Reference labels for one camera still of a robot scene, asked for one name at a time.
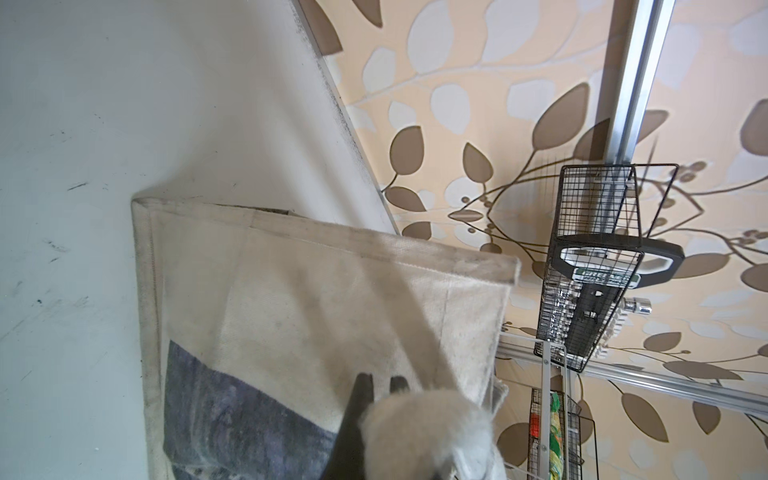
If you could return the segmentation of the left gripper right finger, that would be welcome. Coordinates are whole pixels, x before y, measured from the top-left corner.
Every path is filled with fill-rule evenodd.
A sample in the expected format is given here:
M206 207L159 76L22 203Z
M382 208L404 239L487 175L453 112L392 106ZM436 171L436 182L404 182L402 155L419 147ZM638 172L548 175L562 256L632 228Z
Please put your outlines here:
M408 380L400 375L392 376L389 383L389 393L391 395L407 394L411 391Z

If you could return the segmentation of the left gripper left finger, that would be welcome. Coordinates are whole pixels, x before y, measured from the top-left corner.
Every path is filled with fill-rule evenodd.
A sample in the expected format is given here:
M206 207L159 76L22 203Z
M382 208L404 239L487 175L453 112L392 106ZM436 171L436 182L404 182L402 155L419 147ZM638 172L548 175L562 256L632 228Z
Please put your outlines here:
M371 374L357 375L322 480L365 478L364 443L360 420L374 401Z

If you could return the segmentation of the cream canvas grocery bag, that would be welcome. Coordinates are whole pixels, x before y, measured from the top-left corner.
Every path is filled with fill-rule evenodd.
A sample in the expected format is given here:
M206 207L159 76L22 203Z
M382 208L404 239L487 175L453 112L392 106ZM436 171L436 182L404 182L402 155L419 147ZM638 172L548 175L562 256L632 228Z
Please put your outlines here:
M514 257L287 211L132 204L153 479L321 479L355 379L490 422Z

